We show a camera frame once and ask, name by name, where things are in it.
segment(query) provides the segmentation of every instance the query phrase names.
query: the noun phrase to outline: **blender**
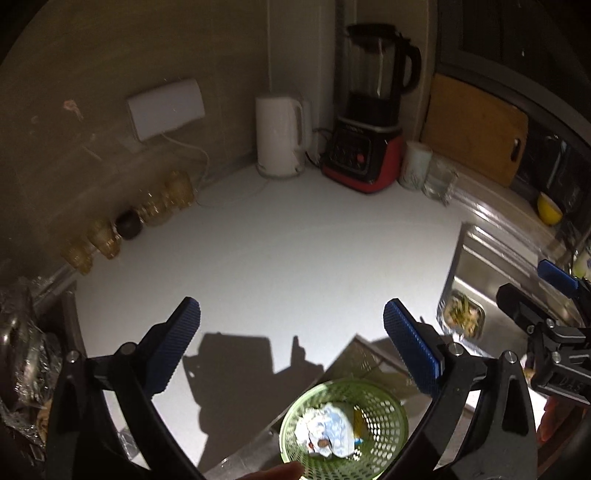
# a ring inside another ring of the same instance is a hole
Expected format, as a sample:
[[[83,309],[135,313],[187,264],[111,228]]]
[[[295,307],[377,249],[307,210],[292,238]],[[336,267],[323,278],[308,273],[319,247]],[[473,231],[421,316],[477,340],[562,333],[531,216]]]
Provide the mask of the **blender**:
[[[349,96],[322,170],[333,180],[372,193],[400,174],[400,99],[418,85],[421,53],[394,25],[355,24],[347,33]],[[405,82],[407,58],[411,68]]]

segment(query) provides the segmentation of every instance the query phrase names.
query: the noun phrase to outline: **hand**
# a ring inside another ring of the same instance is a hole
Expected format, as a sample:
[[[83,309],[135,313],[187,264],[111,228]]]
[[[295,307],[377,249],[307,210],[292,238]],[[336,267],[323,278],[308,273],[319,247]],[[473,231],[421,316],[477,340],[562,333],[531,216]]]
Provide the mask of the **hand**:
[[[300,462],[290,462],[261,472],[249,473],[238,480],[299,480],[304,475]]]
[[[544,407],[544,415],[538,428],[538,441],[546,443],[570,415],[574,406],[561,403],[555,397],[550,397]]]

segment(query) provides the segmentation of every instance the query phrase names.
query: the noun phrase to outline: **stainless steel sink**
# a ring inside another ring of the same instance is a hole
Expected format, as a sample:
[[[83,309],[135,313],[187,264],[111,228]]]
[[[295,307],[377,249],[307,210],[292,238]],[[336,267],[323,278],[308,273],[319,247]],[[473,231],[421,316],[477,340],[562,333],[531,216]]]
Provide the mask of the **stainless steel sink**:
[[[496,292],[506,283],[512,283],[546,305],[559,322],[581,325],[572,301],[541,281],[536,265],[482,228],[464,224],[437,309],[441,328],[480,355],[497,358],[504,350],[512,350],[519,357],[525,355],[526,334],[496,306]],[[477,338],[465,336],[459,327],[448,325],[444,319],[443,310],[454,291],[464,294],[484,311],[482,332]]]

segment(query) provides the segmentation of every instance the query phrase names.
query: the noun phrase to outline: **wooden cutting board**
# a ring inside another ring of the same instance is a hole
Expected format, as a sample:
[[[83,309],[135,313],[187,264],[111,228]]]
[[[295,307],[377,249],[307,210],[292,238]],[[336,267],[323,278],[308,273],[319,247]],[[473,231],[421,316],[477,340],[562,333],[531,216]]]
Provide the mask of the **wooden cutting board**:
[[[525,113],[472,85],[436,74],[422,141],[508,187],[527,140]]]

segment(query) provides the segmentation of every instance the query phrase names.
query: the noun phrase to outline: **red blender base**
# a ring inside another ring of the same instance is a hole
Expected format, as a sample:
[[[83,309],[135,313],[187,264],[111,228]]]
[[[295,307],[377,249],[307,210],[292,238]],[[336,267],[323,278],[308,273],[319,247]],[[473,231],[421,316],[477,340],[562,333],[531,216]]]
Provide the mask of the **red blender base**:
[[[362,193],[374,193],[383,190],[388,185],[393,184],[400,176],[400,165],[402,161],[402,149],[404,148],[404,139],[399,135],[388,142],[386,153],[382,159],[382,168],[379,176],[374,181],[362,181],[351,178],[341,172],[333,170],[328,166],[322,167],[322,173],[328,178],[338,181],[353,190]]]

